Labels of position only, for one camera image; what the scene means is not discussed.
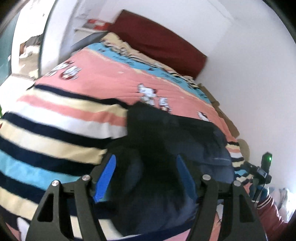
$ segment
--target person's arm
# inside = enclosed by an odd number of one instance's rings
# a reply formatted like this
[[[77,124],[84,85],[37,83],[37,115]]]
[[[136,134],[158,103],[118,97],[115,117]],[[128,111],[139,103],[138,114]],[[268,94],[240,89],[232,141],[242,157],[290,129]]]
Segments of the person's arm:
[[[279,215],[274,199],[268,195],[265,200],[258,203],[257,211],[268,241],[276,241],[288,223],[284,222]]]

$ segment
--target green door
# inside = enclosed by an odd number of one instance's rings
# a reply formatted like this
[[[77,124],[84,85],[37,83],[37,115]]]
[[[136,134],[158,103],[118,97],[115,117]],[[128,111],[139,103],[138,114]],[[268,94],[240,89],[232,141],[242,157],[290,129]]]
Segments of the green door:
[[[11,75],[11,49],[18,13],[0,36],[0,85]]]

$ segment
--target blue gripper pad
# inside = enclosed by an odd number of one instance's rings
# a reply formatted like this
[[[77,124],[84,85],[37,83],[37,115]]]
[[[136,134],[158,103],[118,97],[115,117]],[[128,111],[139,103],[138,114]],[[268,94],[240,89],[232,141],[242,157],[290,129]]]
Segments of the blue gripper pad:
[[[177,169],[186,193],[192,200],[196,201],[198,196],[196,194],[195,182],[180,155],[177,156]]]
[[[98,203],[99,200],[104,197],[107,191],[107,187],[113,176],[115,167],[116,167],[116,157],[115,155],[112,155],[104,171],[102,172],[100,179],[96,183],[96,194],[93,196],[93,200],[95,203]]]

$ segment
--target bed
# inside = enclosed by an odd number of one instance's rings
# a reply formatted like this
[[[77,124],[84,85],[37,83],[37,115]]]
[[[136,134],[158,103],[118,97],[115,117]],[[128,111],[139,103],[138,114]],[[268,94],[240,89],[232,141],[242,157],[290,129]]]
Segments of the bed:
[[[140,36],[135,47],[137,38],[124,27],[130,18],[133,27],[128,24],[127,29],[145,26],[147,33],[157,25],[151,30],[153,41],[159,35],[174,45],[163,40],[151,47],[144,43],[151,38]],[[214,123],[225,134],[239,171],[244,159],[236,139],[194,82],[206,56],[164,29],[122,11],[106,36],[37,80],[0,120],[0,213],[14,232],[20,231],[20,240],[51,182],[75,181],[99,165],[106,145],[126,135],[127,111],[138,101]],[[249,177],[236,177],[249,182]],[[72,215],[71,221],[74,236],[81,238],[77,217]],[[218,233],[217,216],[212,240]]]

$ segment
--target brown pillow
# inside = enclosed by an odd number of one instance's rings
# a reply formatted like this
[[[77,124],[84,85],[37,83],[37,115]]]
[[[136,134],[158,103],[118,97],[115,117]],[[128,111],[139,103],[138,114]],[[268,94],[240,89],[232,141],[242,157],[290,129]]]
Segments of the brown pillow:
[[[164,26],[122,10],[108,31],[117,34],[133,49],[155,59],[181,75],[195,78],[203,69],[206,55]]]

